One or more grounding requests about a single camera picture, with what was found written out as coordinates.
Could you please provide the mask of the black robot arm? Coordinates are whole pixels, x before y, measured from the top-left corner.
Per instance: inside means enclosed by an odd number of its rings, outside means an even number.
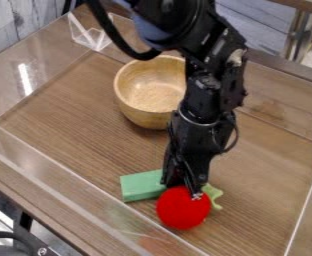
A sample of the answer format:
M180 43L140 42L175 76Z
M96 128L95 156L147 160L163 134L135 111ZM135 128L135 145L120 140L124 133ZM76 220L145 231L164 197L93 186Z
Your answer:
M145 43L186 58L186 94L168 124L162 183L203 197L210 164L239 139L246 39L219 15L215 0L124 0Z

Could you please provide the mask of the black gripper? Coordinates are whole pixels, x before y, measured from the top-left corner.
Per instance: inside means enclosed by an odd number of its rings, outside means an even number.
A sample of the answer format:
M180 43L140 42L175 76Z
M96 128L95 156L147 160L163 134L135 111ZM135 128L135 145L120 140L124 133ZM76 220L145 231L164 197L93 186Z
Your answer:
M196 123L180 110L172 113L160 181L167 188L184 184L194 200L203 197L211 160L236 145L239 137L228 145L232 131L239 131L234 112L223 113L214 123Z

